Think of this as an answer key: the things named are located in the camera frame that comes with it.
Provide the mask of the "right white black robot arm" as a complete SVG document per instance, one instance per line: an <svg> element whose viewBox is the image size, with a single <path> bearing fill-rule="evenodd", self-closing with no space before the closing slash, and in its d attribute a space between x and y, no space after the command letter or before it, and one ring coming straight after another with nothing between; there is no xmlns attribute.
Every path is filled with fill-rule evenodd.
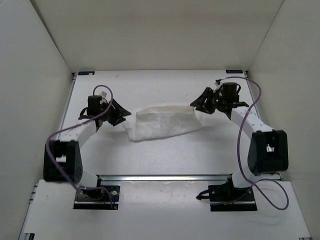
<svg viewBox="0 0 320 240"><path fill-rule="evenodd" d="M269 181L268 175L286 171L289 167L288 138L283 130L275 130L252 112L252 105L240 101L241 86L236 82L217 80L216 89L207 87L190 106L212 115L224 113L239 126L237 140L245 133L250 140L247 164L239 166L239 172L231 174L226 183L211 185L209 195L201 192L198 200L210 199L215 205L246 201L247 195L259 182Z"/></svg>

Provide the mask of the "white fabric skirt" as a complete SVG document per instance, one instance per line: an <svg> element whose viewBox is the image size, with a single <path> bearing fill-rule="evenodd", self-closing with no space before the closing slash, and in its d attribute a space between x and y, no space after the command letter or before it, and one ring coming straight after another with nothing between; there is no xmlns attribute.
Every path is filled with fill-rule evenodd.
<svg viewBox="0 0 320 240"><path fill-rule="evenodd" d="M180 136L202 127L203 113L182 103L156 104L138 108L121 123L132 142Z"/></svg>

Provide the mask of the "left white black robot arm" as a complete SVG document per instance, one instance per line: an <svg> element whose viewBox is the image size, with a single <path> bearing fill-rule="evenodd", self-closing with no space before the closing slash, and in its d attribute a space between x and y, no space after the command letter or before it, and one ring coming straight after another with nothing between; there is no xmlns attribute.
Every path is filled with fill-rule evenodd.
<svg viewBox="0 0 320 240"><path fill-rule="evenodd" d="M83 170L81 148L104 123L121 125L132 142L152 141L180 136L199 130L202 117L192 106L152 105L131 113L106 92L93 93L81 110L76 125L61 129L45 143L43 179L68 182L74 189L87 189L93 199L104 195L99 177Z"/></svg>

